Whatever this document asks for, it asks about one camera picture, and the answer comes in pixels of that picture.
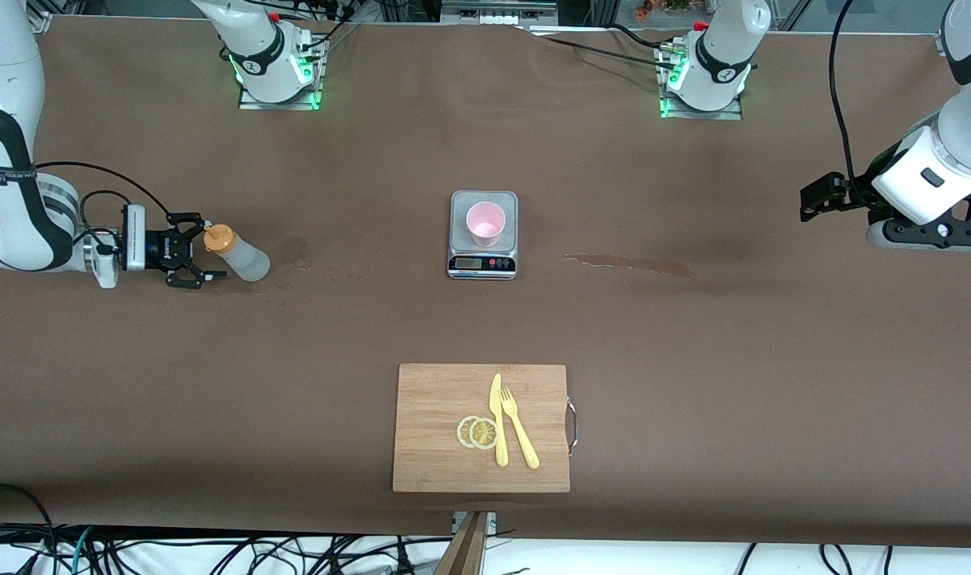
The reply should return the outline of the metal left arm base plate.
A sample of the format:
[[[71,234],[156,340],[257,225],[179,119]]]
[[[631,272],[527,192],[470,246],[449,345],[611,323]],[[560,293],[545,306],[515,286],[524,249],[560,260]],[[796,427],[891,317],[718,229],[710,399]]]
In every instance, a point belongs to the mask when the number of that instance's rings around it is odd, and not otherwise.
[[[738,121],[742,119],[743,113],[738,101],[732,101],[726,109],[700,110],[686,105],[679,99],[664,99],[660,101],[660,116],[664,119]]]

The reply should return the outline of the yellow plastic fork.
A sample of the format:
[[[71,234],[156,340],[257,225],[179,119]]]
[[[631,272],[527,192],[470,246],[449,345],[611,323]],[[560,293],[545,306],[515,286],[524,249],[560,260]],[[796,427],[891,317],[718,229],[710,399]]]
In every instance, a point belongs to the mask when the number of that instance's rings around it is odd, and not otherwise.
[[[513,394],[508,388],[503,387],[500,392],[500,397],[501,408],[503,409],[504,414],[506,414],[513,423],[516,437],[519,446],[521,447],[521,452],[523,454],[523,458],[525,459],[526,465],[531,470],[539,469],[541,464],[539,456],[537,456],[536,449],[534,449],[532,441],[530,441],[529,435],[526,433],[525,427],[521,423],[521,418],[519,418],[518,414],[518,406]]]

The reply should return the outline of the pink plastic cup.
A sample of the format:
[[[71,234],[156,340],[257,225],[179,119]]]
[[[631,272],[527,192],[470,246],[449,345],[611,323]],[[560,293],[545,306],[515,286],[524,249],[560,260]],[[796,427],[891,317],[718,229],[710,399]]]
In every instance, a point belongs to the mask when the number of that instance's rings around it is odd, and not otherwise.
[[[493,201],[478,201],[465,215],[465,225],[478,247],[492,248],[506,228],[506,212]]]

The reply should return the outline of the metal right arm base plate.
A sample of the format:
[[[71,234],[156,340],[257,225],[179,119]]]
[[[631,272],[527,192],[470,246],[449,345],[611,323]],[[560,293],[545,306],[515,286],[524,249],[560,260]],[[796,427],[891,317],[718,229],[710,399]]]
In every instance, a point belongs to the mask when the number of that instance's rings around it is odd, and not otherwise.
[[[322,89],[306,87],[288,101],[262,102],[255,99],[245,88],[240,89],[238,109],[243,110],[319,110],[321,106]]]

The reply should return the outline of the orange background items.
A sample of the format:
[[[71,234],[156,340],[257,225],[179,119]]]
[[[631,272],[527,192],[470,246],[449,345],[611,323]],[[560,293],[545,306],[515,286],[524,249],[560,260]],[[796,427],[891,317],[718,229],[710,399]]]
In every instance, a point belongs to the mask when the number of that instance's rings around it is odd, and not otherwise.
[[[634,7],[636,22],[646,22],[657,16],[676,16],[689,10],[694,10],[695,3],[702,4],[703,0],[639,0]]]

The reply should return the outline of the wooden cutting board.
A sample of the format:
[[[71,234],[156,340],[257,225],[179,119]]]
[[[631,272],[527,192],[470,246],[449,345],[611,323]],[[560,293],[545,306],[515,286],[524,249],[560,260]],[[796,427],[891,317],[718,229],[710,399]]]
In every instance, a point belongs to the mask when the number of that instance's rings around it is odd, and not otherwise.
[[[511,419],[503,412],[509,465],[493,449],[461,445],[466,416],[493,418],[493,377],[513,394],[519,418],[540,459],[525,463]],[[395,404],[393,489],[398,494],[566,494],[570,483],[563,365],[421,364],[399,368]]]

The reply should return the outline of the silver digital kitchen scale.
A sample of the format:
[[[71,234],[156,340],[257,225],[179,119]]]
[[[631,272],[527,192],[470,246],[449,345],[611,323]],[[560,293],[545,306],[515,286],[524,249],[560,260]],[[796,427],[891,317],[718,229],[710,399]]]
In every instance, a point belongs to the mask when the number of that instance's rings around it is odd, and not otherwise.
[[[465,215],[478,201],[493,201],[506,212],[506,228],[492,248],[478,247],[465,225]],[[511,280],[517,276],[521,211],[513,192],[459,190],[450,197],[450,232],[446,273],[457,280]]]

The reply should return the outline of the wooden post with metal bracket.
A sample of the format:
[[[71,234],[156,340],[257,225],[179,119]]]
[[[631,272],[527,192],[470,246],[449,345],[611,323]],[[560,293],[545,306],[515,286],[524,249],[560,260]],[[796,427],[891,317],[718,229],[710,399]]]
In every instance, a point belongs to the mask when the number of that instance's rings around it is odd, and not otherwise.
[[[482,575],[489,536],[497,532],[494,512],[456,512],[454,535],[432,575]]]

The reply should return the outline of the squeeze bottle with orange cap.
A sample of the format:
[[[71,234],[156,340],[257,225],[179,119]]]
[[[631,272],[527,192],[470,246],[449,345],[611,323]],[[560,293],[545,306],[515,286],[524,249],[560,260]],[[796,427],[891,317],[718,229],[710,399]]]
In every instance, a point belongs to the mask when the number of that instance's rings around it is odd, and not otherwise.
[[[240,234],[226,224],[205,226],[204,246],[218,255],[244,281],[255,283],[265,278],[271,270],[266,252],[242,239]]]

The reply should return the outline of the yellow plastic knife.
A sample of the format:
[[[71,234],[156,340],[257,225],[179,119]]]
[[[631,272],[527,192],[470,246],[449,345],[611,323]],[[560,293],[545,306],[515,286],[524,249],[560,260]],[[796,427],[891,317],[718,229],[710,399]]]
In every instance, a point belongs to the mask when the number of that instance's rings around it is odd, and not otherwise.
[[[503,427],[503,411],[501,411],[501,374],[493,377],[489,393],[489,408],[496,422],[496,444],[493,447],[495,461],[498,466],[505,467],[509,465],[509,455]]]

